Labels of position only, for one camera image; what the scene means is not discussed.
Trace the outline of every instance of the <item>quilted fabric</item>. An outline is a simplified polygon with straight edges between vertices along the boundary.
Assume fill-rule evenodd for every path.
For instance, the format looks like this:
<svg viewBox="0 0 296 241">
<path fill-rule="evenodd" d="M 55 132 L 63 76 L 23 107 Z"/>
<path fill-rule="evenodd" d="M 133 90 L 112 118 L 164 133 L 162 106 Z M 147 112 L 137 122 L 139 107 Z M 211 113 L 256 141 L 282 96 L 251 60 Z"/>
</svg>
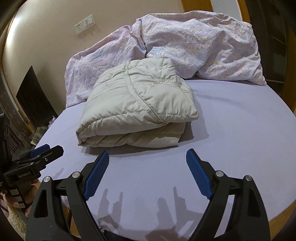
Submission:
<svg viewBox="0 0 296 241">
<path fill-rule="evenodd" d="M 169 58 L 133 60 L 105 71 L 76 131 L 79 145 L 177 145 L 185 123 L 198 119 L 194 96 Z"/>
<path fill-rule="evenodd" d="M 184 79 L 197 76 L 266 85 L 249 23 L 215 12 L 152 13 L 69 60 L 66 107 L 86 101 L 106 70 L 144 58 L 171 58 L 177 75 Z"/>
</svg>

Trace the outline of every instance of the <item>wall outlet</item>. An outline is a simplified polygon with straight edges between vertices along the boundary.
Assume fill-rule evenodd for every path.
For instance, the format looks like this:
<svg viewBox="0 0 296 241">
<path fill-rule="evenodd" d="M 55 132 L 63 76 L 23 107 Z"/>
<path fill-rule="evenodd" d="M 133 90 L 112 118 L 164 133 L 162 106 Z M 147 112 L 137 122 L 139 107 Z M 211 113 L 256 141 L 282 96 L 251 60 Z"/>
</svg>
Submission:
<svg viewBox="0 0 296 241">
<path fill-rule="evenodd" d="M 96 23 L 94 21 L 94 16 L 91 14 L 88 17 L 86 17 L 85 19 L 81 20 L 79 23 L 77 23 L 74 26 L 74 31 L 78 35 L 95 24 Z"/>
</svg>

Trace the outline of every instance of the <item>hand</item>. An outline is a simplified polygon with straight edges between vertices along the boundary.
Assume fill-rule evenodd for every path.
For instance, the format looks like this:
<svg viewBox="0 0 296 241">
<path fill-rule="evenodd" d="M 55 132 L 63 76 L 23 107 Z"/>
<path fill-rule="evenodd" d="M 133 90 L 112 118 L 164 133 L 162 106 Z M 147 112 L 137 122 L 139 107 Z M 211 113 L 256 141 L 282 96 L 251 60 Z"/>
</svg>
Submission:
<svg viewBox="0 0 296 241">
<path fill-rule="evenodd" d="M 31 203 L 31 202 L 34 201 L 35 196 L 36 196 L 37 191 L 38 191 L 38 188 L 35 185 L 33 185 L 33 184 L 36 184 L 38 182 L 39 182 L 38 179 L 35 179 L 35 180 L 32 181 L 32 188 L 31 188 L 30 192 L 25 196 L 25 202 L 26 203 Z M 4 194 L 3 195 L 3 200 L 10 207 L 14 207 L 14 208 L 18 208 L 19 207 L 19 204 L 14 200 L 14 197 L 12 197 L 9 194 Z M 30 205 L 30 207 L 28 207 L 27 210 L 25 211 L 26 217 L 29 217 L 29 214 L 30 214 L 30 211 L 31 211 L 31 207 L 32 207 L 32 205 Z"/>
</svg>

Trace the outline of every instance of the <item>bedsheet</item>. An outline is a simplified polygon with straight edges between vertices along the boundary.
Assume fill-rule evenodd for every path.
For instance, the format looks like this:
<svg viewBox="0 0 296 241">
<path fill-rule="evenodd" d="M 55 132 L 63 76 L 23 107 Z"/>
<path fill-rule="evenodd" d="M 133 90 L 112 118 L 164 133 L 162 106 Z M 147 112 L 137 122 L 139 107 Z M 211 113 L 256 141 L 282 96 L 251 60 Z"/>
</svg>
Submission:
<svg viewBox="0 0 296 241">
<path fill-rule="evenodd" d="M 86 101 L 106 70 L 126 61 L 171 58 L 183 79 L 248 80 L 265 85 L 249 23 L 223 13 L 152 13 L 75 54 L 65 72 L 66 107 Z"/>
<path fill-rule="evenodd" d="M 178 147 L 107 148 L 110 164 L 87 202 L 98 224 L 132 240 L 185 241 L 200 221 L 208 200 L 186 164 L 190 148 L 230 177 L 251 175 L 269 220 L 296 199 L 296 118 L 266 86 L 189 80 L 200 118 L 187 125 Z M 100 148 L 77 146 L 75 130 L 84 103 L 67 108 L 38 146 L 61 145 L 63 157 L 41 174 L 66 178 L 96 159 Z M 226 228 L 228 199 L 218 235 Z"/>
</svg>

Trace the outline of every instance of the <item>metal screw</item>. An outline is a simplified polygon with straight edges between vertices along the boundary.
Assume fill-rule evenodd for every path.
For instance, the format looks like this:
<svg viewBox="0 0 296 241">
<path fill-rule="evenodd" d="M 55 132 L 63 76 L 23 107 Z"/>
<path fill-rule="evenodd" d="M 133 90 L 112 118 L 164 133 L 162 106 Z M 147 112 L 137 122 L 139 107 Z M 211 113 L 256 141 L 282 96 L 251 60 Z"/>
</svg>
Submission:
<svg viewBox="0 0 296 241">
<path fill-rule="evenodd" d="M 73 174 L 72 174 L 72 177 L 73 178 L 78 178 L 80 176 L 80 173 L 79 172 L 74 172 Z"/>
<path fill-rule="evenodd" d="M 222 176 L 224 176 L 224 173 L 222 171 L 216 171 L 216 176 L 222 177 Z"/>
<path fill-rule="evenodd" d="M 44 181 L 45 183 L 49 182 L 49 181 L 50 181 L 50 177 L 45 177 L 45 178 L 43 178 L 43 181 Z"/>
<path fill-rule="evenodd" d="M 246 175 L 246 180 L 250 182 L 253 180 L 253 178 L 250 175 Z"/>
</svg>

